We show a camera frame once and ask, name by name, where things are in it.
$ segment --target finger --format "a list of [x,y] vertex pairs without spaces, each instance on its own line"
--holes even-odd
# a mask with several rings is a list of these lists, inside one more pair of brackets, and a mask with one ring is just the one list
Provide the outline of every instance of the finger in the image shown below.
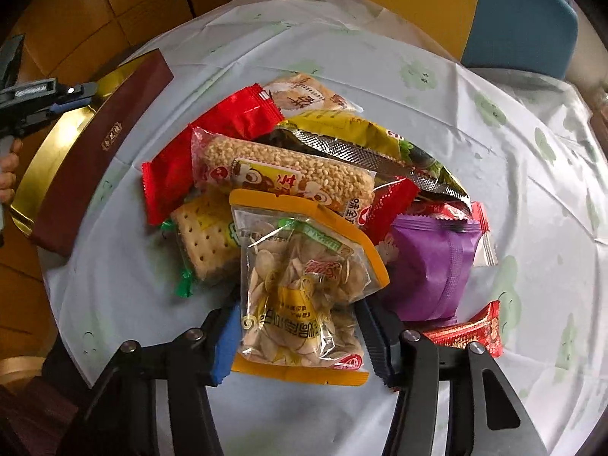
[[4,173],[16,170],[17,166],[19,166],[19,156],[14,152],[0,158],[0,171]]
[[19,154],[19,151],[23,147],[23,141],[20,138],[16,138],[13,140],[13,145],[10,146],[10,152],[14,152],[15,154]]
[[0,202],[2,204],[8,204],[13,200],[14,190],[12,188],[7,188],[5,190],[0,190]]
[[11,188],[17,181],[17,176],[14,173],[0,173],[0,189]]

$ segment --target white tablecloth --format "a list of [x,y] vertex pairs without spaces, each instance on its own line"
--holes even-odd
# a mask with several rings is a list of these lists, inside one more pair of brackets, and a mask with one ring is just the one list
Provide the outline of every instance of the white tablecloth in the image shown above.
[[[124,340],[170,341],[225,292],[174,296],[180,256],[146,226],[141,163],[232,92],[297,70],[427,150],[485,204],[501,263],[473,269],[458,318],[501,299],[499,364],[549,451],[576,452],[608,404],[608,165],[589,112],[564,82],[480,71],[489,82],[403,41],[425,45],[364,0],[237,0],[141,50],[160,48],[175,78],[112,161],[71,259],[42,253],[60,333],[89,382]],[[209,398],[227,456],[381,454],[396,402],[373,374],[349,388],[233,373]],[[447,406],[443,386],[437,455]]]

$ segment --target wooden floor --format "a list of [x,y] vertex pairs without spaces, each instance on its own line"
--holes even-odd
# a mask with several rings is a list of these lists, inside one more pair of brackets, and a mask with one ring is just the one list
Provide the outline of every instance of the wooden floor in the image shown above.
[[[46,136],[25,139],[17,178]],[[14,226],[5,210],[4,247],[0,249],[0,360],[46,356],[57,329],[42,282],[36,248]]]

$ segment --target screw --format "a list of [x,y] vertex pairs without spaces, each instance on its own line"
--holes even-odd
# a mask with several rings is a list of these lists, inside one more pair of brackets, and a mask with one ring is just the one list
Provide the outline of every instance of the screw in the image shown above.
[[134,339],[130,339],[129,341],[125,341],[120,345],[120,350],[122,353],[133,353],[139,346],[139,343]]
[[202,332],[199,328],[192,328],[186,331],[186,338],[190,341],[198,341],[205,337],[205,333]]
[[418,331],[414,331],[413,329],[406,329],[401,333],[401,337],[406,341],[415,343],[416,341],[420,340],[420,333]]
[[481,343],[478,343],[477,341],[469,343],[469,350],[471,350],[473,353],[477,353],[478,355],[481,355],[481,353],[486,351],[484,346]]

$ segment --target orange wrapper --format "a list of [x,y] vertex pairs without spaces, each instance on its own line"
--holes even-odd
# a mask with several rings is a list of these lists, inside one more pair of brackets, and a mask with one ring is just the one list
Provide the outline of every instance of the orange wrapper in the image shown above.
[[502,355],[498,313],[500,301],[488,303],[469,322],[446,326],[425,331],[423,334],[436,345],[464,348],[471,341],[478,341],[489,351],[490,355],[498,358]]

